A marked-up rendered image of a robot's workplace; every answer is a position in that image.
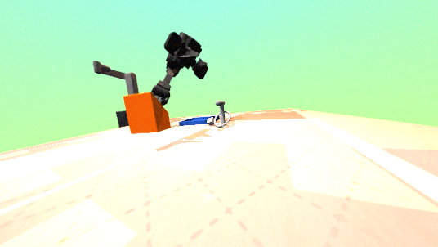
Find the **blue tray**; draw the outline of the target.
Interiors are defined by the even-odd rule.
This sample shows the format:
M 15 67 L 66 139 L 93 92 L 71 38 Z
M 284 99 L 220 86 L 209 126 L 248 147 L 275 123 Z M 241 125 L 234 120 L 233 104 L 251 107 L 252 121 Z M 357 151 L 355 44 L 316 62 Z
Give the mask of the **blue tray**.
M 179 126 L 183 126 L 183 125 L 196 125 L 196 124 L 207 124 L 207 121 L 209 118 L 215 118 L 216 116 L 207 116 L 207 117 L 196 117 L 196 118 L 191 118 L 191 119 L 186 119 L 183 120 L 179 123 Z M 217 117 L 216 121 L 218 121 L 220 118 L 220 115 Z

